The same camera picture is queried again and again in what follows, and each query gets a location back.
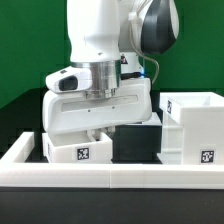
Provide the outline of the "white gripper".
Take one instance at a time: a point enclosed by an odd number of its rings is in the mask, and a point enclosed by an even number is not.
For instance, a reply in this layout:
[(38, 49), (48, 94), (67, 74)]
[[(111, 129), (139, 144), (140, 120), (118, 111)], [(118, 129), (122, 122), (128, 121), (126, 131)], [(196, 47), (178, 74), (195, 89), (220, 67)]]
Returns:
[(55, 94), (48, 91), (43, 100), (43, 127), (49, 135), (87, 131), (91, 142), (98, 141), (93, 129), (105, 128), (113, 136), (118, 125), (147, 121), (152, 114), (151, 82), (148, 78), (121, 81), (115, 95), (87, 99), (84, 92)]

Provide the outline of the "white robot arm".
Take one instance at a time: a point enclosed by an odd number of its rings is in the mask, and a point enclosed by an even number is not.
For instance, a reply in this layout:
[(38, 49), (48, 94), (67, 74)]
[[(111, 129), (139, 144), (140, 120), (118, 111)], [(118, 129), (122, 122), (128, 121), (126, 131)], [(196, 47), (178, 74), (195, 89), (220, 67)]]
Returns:
[(67, 0), (70, 66), (46, 77), (43, 126), (50, 136), (146, 121), (148, 78), (123, 54), (162, 54), (177, 40), (174, 0)]

